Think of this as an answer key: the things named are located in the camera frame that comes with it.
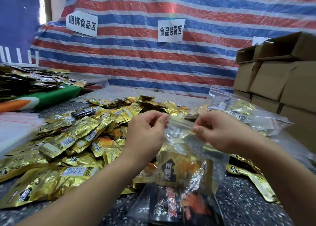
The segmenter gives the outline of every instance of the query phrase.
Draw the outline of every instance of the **white paper sign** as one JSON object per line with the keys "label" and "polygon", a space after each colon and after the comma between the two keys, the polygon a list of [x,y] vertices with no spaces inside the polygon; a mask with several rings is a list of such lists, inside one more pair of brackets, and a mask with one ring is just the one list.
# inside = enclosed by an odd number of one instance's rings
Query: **white paper sign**
{"label": "white paper sign", "polygon": [[81,11],[67,15],[66,28],[88,36],[97,37],[98,17]]}
{"label": "white paper sign", "polygon": [[270,37],[260,37],[260,36],[254,36],[252,39],[252,45],[262,45],[264,41],[271,39]]}
{"label": "white paper sign", "polygon": [[158,42],[182,41],[185,19],[158,21]]}

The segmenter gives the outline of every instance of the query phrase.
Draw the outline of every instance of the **speckled tabletop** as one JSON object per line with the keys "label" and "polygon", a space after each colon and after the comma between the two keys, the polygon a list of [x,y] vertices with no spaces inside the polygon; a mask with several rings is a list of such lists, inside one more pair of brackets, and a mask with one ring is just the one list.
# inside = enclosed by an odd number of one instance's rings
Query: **speckled tabletop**
{"label": "speckled tabletop", "polygon": [[[122,96],[132,96],[130,92],[135,92],[134,95],[140,94],[141,90],[129,89],[124,95],[122,92],[98,92],[93,96],[84,95],[83,97],[95,97],[98,95],[103,99],[121,98]],[[170,96],[169,94],[151,92],[152,96],[160,95],[164,97],[161,100],[173,100],[178,105],[186,105],[193,107],[203,99],[195,99],[185,96]],[[48,116],[52,114],[63,113],[72,109],[76,109],[87,104],[75,101],[66,101],[64,103],[49,107],[40,112],[40,116]],[[3,182],[0,184],[0,198],[2,198],[8,190],[15,184],[18,178]],[[105,215],[100,225],[147,225],[140,221],[134,220],[127,216],[127,212],[135,203],[138,194],[121,196],[117,199],[112,211]],[[220,208],[223,212],[224,221],[227,226],[234,225],[294,225],[289,216],[286,214],[281,205],[271,204],[266,202],[260,195],[256,187],[248,178],[235,177],[226,174],[222,184],[219,186],[216,193]],[[35,202],[26,206],[0,210],[0,225],[9,226],[15,225],[24,218],[30,216],[34,212],[45,207],[50,202]]]}

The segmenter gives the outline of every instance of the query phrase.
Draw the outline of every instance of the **cardboard box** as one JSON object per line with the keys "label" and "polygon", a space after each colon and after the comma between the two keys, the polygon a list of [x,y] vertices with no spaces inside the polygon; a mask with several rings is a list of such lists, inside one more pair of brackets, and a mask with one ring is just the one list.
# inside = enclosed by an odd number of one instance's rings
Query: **cardboard box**
{"label": "cardboard box", "polygon": [[259,56],[262,45],[250,46],[237,51],[236,54],[236,64],[244,64],[255,62]]}
{"label": "cardboard box", "polygon": [[284,105],[280,115],[295,123],[285,130],[311,152],[316,153],[316,113]]}
{"label": "cardboard box", "polygon": [[306,32],[296,32],[264,42],[258,60],[316,60],[316,36]]}
{"label": "cardboard box", "polygon": [[316,61],[297,61],[280,102],[316,112]]}
{"label": "cardboard box", "polygon": [[250,87],[261,67],[262,62],[241,64],[238,68],[234,89],[249,92]]}
{"label": "cardboard box", "polygon": [[285,83],[294,68],[294,62],[265,61],[261,65],[250,91],[271,100],[279,101]]}
{"label": "cardboard box", "polygon": [[257,105],[273,113],[278,113],[280,108],[280,103],[278,101],[270,100],[257,95],[252,95],[251,104]]}
{"label": "cardboard box", "polygon": [[240,90],[234,90],[234,94],[235,95],[238,95],[238,97],[240,97],[241,99],[247,99],[249,100],[250,97],[251,97],[251,94],[250,93],[247,93],[247,92],[243,92],[243,91],[240,91]]}

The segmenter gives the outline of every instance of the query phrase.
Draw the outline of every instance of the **pile of snack packets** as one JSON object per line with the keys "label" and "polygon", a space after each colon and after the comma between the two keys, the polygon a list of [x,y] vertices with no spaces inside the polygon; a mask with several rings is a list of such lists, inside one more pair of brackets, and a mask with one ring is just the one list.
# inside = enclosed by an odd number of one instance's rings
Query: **pile of snack packets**
{"label": "pile of snack packets", "polygon": [[[46,124],[36,130],[30,142],[8,152],[8,157],[0,161],[0,182],[24,174],[0,200],[0,208],[55,200],[79,186],[120,155],[128,122],[140,113],[154,109],[185,122],[197,118],[196,114],[188,115],[190,109],[185,106],[169,100],[156,102],[149,96],[86,100],[90,107],[46,117]],[[248,102],[243,104],[245,109],[254,108]],[[135,193],[146,184],[154,184],[149,211],[153,223],[168,222],[173,216],[179,222],[192,223],[194,214],[212,214],[206,197],[216,191],[212,187],[213,161],[175,150],[184,141],[178,129],[173,136],[178,143],[164,143],[157,157],[122,192]],[[214,150],[209,144],[203,149]],[[248,176],[267,201],[277,202],[259,168],[250,160],[231,155],[227,171]],[[200,211],[190,211],[193,205],[199,205]]]}
{"label": "pile of snack packets", "polygon": [[23,94],[65,88],[62,84],[84,87],[83,80],[69,78],[69,70],[27,68],[0,64],[0,102]]}

